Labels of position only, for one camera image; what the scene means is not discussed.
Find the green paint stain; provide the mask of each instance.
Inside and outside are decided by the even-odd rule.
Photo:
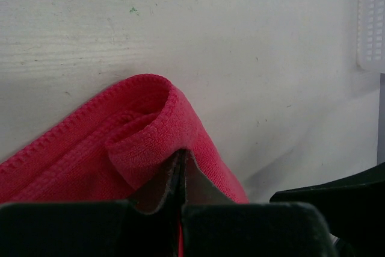
[[[130,9],[130,13],[135,13],[137,16],[139,16],[139,12],[138,12],[138,10],[135,7],[132,7]]]

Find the white table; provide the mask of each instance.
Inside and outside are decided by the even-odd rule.
[[[0,0],[0,159],[97,92],[158,73],[252,201],[376,164],[380,76],[357,0]]]

